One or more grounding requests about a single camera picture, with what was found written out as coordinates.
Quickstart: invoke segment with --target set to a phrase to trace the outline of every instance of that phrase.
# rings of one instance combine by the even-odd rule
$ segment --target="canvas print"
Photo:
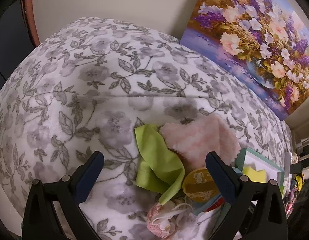
[[[181,44],[236,76],[281,120],[309,97],[309,31],[286,0],[198,0]]]

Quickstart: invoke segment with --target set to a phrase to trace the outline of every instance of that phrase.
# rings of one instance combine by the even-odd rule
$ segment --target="white cord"
[[[188,206],[186,209],[179,209],[181,206]],[[178,215],[176,218],[176,225],[178,226],[179,221],[184,217],[185,213],[187,213],[188,210],[193,211],[193,207],[188,203],[181,203],[177,206],[175,206],[170,212],[154,216],[151,220],[151,223],[156,226],[162,223],[162,221],[172,218],[175,215]]]

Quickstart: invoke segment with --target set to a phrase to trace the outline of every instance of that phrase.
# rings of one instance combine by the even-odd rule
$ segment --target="gray wall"
[[[33,49],[18,0],[0,19],[0,89]]]

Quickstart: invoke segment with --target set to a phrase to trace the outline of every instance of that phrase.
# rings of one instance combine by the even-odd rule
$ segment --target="gold coin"
[[[191,171],[182,183],[182,190],[189,198],[198,203],[208,202],[219,194],[219,189],[206,168]]]

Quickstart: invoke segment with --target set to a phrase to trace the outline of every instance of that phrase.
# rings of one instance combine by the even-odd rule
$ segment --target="white blanket with gray flowers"
[[[0,92],[0,183],[23,215],[32,179],[57,181],[99,150],[105,167],[80,205],[94,230],[102,240],[157,239],[145,216],[158,195],[134,185],[133,129],[213,112],[242,147],[283,167],[289,128],[235,77],[164,33],[82,18],[36,48]],[[174,239],[203,239],[214,212],[189,217]]]

